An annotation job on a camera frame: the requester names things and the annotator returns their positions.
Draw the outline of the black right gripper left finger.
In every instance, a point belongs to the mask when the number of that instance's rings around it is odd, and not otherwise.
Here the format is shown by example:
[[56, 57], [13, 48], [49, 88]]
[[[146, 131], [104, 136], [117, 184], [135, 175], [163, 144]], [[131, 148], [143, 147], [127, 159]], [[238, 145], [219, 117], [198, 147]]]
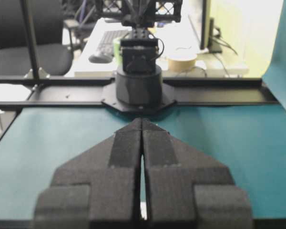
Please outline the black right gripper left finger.
[[56, 168], [34, 211], [37, 229], [134, 229], [140, 220], [142, 120]]

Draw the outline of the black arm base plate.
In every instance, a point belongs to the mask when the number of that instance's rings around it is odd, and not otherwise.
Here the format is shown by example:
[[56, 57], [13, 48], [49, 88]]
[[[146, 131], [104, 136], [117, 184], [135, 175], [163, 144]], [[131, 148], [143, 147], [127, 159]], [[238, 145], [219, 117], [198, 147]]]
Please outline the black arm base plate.
[[126, 91], [111, 83], [103, 87], [101, 103], [123, 113], [151, 114], [176, 103], [175, 89], [162, 84], [161, 93], [150, 93], [148, 90]]

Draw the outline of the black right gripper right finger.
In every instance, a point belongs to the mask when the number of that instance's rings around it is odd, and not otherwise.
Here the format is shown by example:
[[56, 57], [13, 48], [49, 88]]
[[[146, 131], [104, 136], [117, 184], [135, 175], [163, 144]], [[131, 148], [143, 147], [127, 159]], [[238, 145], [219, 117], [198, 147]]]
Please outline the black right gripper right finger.
[[153, 229], [251, 229], [246, 191], [229, 168], [142, 121], [148, 224]]

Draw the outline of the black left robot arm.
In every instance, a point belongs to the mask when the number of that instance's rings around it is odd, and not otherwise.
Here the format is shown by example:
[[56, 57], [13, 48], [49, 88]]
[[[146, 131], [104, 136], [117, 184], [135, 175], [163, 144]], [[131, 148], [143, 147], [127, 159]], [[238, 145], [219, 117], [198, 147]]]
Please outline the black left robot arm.
[[181, 20], [181, 0], [97, 0], [99, 18], [117, 19], [131, 27], [120, 40], [122, 63], [116, 70], [116, 99], [136, 108], [159, 108], [174, 103], [164, 95], [162, 69], [156, 60], [163, 54], [160, 39], [149, 32], [156, 22]]

